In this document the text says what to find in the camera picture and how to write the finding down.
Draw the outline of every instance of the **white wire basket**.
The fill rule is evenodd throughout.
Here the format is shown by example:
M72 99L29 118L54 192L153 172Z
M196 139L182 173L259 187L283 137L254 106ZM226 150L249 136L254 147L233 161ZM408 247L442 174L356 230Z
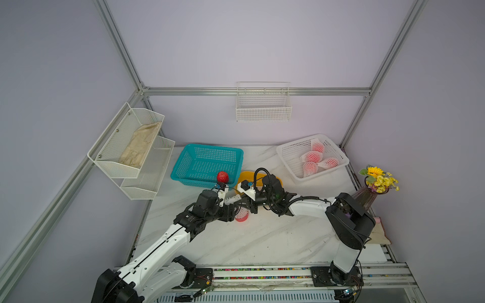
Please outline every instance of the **white wire basket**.
M289 82L238 82L238 122L287 122L291 117Z
M157 112L152 112L147 109L131 108L125 114L121 122L116 127L116 130L111 134L101 151L97 155L93 155L94 159L90 157L91 150L88 152L88 157L110 178L138 178L143 169L148 152L145 158L141 161L141 167L136 168L119 163L121 154L131 141L133 133L143 124L152 124L156 122L163 122L164 115ZM160 131L162 124L158 126L157 133ZM155 139L150 142L148 150L150 151Z
M136 179L124 179L121 190L131 200L152 200L158 193L168 162L175 146L175 141L157 136L152 150L148 153L145 164Z

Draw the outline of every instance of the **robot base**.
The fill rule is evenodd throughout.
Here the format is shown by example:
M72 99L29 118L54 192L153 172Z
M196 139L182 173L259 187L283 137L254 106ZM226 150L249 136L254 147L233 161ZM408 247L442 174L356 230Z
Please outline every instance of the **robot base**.
M207 286L207 281L204 279L197 279L197 277L203 276L207 280L212 282L212 278L214 277L214 273L212 268L196 268L194 274L194 283L190 287L186 287L184 289L196 288L197 290L204 288Z
M358 277L356 280L360 280L360 272L357 266L354 266L352 270L348 273L347 281L343 284L339 284L339 281L335 281L332 278L332 273L330 272L330 266L315 266L310 267L311 278L313 280L313 286L315 287L328 287L328 286L354 286L357 285L351 276Z

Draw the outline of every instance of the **sunflower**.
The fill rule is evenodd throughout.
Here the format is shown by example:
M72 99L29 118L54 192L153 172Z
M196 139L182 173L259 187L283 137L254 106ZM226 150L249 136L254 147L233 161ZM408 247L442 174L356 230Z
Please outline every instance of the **sunflower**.
M380 175L384 175L384 171L378 167L369 167L367 169L367 174L377 178Z

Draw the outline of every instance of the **cloth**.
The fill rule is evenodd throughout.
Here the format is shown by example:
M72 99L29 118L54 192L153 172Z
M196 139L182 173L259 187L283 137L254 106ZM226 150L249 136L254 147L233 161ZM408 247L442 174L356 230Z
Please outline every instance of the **cloth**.
M386 232L384 231L384 228L382 227L381 222L375 223L374 229L372 230L370 236L372 240L370 240L369 244L383 244L383 245L389 245L391 244L391 241L386 237Z
M161 122L156 122L140 126L133 133L131 141L121 154L118 162L131 167L141 168L161 124Z

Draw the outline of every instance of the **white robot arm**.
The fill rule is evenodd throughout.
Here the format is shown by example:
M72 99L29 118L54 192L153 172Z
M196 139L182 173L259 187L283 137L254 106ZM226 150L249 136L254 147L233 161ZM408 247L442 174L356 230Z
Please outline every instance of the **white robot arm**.
M254 186L259 170L267 173L261 190ZM234 220L240 207L257 213L258 206L269 206L278 216L306 215L329 220L341 243L325 273L328 286L347 285L352 273L358 271L356 260L375 221L350 195L293 199L296 194L285 192L279 180L262 168L256 170L254 182L245 180L238 184L240 201L224 203L227 189L225 184L218 183L216 191L203 190L197 201L177 215L174 224L138 258L116 272L106 270L98 278L91 302L151 303L173 287L190 287L195 279L195 264L183 256L173 258L174 255L202 232L207 223ZM207 281L206 287L185 298L185 302L192 301L210 287Z

